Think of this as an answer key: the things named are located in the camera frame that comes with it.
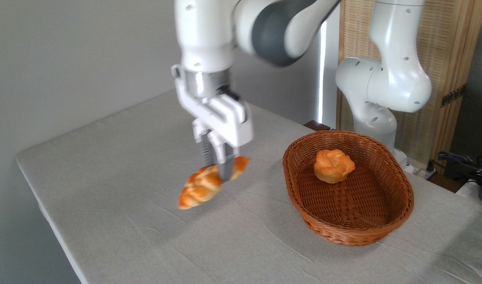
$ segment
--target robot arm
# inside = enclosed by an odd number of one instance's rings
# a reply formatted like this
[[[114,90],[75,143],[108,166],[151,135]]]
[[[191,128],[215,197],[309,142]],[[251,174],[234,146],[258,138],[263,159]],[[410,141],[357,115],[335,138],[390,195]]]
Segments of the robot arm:
[[[376,0],[369,35],[381,60],[348,57],[336,73],[337,86],[353,113],[354,130],[385,144],[402,167],[407,157],[395,149],[397,122],[390,110],[416,112],[432,92],[416,52],[423,4],[424,0]]]
[[[234,47],[277,66],[297,61],[340,0],[175,0],[181,65],[172,68],[194,137],[221,180],[252,140],[249,107],[231,90]]]

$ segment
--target bread roll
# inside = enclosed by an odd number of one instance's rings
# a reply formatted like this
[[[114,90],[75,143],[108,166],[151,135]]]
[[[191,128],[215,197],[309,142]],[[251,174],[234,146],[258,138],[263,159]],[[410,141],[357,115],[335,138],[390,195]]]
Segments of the bread roll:
[[[234,167],[230,180],[239,177],[246,169],[249,158],[234,158]],[[218,166],[203,167],[192,174],[178,197],[179,209],[190,209],[211,200],[221,189],[221,179],[218,176]]]
[[[339,149],[322,150],[316,155],[315,175],[318,179],[337,183],[347,178],[355,163]]]

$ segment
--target grey tablecloth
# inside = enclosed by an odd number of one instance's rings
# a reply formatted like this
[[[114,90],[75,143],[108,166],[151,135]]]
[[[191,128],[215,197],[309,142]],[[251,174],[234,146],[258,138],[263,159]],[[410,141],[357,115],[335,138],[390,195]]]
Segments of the grey tablecloth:
[[[318,237],[282,169],[310,130],[252,111],[247,171],[185,211],[176,199],[202,160],[173,92],[18,155],[83,283],[482,283],[482,207],[415,176],[412,215],[381,241]]]

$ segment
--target brown woven basket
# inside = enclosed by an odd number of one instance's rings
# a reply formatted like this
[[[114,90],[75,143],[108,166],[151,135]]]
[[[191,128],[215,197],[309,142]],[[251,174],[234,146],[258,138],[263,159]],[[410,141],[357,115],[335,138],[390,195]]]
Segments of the brown woven basket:
[[[313,165],[322,149],[340,149],[355,162],[346,180],[318,180]],[[349,131],[318,131],[286,150],[283,168],[290,200],[307,226],[336,244],[364,246],[399,228],[414,194],[401,167],[380,142]]]

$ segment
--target cable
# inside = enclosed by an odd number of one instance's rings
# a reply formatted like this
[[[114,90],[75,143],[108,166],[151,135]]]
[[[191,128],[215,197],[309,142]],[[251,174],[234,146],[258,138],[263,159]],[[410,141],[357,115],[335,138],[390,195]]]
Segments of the cable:
[[[443,169],[446,169],[446,170],[448,170],[448,171],[450,171],[450,172],[453,172],[453,173],[455,173],[455,174],[457,174],[457,175],[461,175],[461,176],[464,176],[464,177],[466,177],[466,178],[469,178],[469,179],[473,179],[473,180],[482,182],[482,176],[472,176],[472,175],[470,175],[470,174],[466,174],[466,173],[462,173],[462,172],[457,172],[457,171],[455,171],[455,170],[453,170],[453,169],[450,169],[449,167],[446,167],[446,166],[443,166],[443,165],[437,163],[437,162],[434,161],[434,160],[430,160],[430,162],[432,162],[432,163],[433,163],[434,165],[436,165],[436,166],[439,166],[439,167],[441,167],[441,168],[443,168]]]

